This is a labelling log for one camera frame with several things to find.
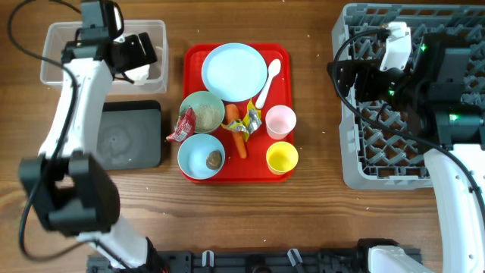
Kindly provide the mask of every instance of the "candy wrapper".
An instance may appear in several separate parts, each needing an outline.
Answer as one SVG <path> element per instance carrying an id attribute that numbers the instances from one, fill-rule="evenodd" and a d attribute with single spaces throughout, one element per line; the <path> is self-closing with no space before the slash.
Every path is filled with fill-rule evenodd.
<path id="1" fill-rule="evenodd" d="M 194 109 L 189 108 L 179 117 L 177 125 L 175 126 L 175 132 L 170 136 L 167 136 L 167 141 L 182 142 L 187 137 L 194 134 L 196 130 L 196 113 Z"/>
<path id="2" fill-rule="evenodd" d="M 244 141 L 248 141 L 249 136 L 253 134 L 261 125 L 261 110 L 256 109 L 256 107 L 252 104 L 252 99 L 249 100 L 248 111 L 246 112 L 246 116 L 243 120 L 236 120 L 228 125 L 221 124 L 222 128 L 232 131 L 232 132 L 243 132 L 244 133 Z"/>

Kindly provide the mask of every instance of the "spoon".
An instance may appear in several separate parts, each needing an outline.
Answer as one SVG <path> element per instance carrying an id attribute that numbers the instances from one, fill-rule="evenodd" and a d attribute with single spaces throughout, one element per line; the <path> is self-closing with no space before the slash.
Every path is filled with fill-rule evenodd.
<path id="1" fill-rule="evenodd" d="M 263 90 L 261 91 L 261 94 L 259 94 L 258 100 L 256 101 L 257 109 L 263 108 L 264 103 L 266 102 L 266 98 L 268 97 L 271 81 L 276 75 L 278 75 L 278 73 L 280 73 L 280 70 L 281 70 L 281 61 L 278 59 L 274 59 L 270 63 L 270 66 L 268 67 L 268 79 L 266 80 Z"/>

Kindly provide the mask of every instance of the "carrot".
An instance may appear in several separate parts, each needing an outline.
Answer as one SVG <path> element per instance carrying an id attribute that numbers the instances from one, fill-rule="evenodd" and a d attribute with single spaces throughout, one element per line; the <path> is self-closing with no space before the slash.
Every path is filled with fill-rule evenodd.
<path id="1" fill-rule="evenodd" d="M 231 123 L 232 121 L 239 119 L 239 110 L 237 106 L 234 104 L 230 104 L 226 106 L 226 118 L 227 123 Z M 246 152 L 246 147 L 244 146 L 244 134 L 243 132 L 231 132 L 233 134 L 234 143 L 236 144 L 237 152 L 241 158 L 248 157 L 248 153 Z"/>

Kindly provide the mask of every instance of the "red tray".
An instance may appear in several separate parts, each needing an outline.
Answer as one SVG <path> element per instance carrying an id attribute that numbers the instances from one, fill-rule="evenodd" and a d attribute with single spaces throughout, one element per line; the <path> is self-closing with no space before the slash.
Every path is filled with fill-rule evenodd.
<path id="1" fill-rule="evenodd" d="M 207 90 L 202 82 L 202 64 L 204 63 L 205 57 L 218 46 L 220 45 L 195 45 L 186 53 L 183 72 L 183 98 L 186 98 L 194 92 Z M 282 64 L 281 72 L 273 79 L 266 103 L 261 110 L 263 124 L 249 137 L 246 143 L 246 150 L 248 152 L 246 159 L 239 157 L 230 131 L 222 127 L 214 131 L 212 135 L 217 137 L 224 146 L 226 161 L 222 169 L 215 176 L 207 180 L 194 180 L 184 174 L 188 180 L 194 183 L 277 183 L 285 181 L 293 174 L 293 171 L 284 175 L 272 174 L 266 163 L 266 151 L 271 144 L 277 141 L 287 141 L 294 145 L 293 132 L 289 133 L 283 140 L 273 140 L 268 136 L 266 123 L 264 122 L 266 113 L 271 107 L 275 105 L 286 105 L 292 108 L 288 52 L 281 45 L 277 44 L 249 44 L 249 46 L 256 49 L 263 56 L 266 61 L 266 66 L 275 58 L 280 59 Z M 253 103 L 256 103 L 258 96 L 259 94 L 252 98 Z M 249 100 L 236 103 L 241 118 L 246 115 L 248 102 Z"/>

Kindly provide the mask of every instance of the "yellow cup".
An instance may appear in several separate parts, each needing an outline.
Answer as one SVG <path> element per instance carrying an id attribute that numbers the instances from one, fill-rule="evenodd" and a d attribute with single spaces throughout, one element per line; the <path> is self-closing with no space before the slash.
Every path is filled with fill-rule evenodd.
<path id="1" fill-rule="evenodd" d="M 280 141 L 268 148 L 266 162 L 273 174 L 283 175 L 294 169 L 298 163 L 298 152 L 295 146 Z"/>

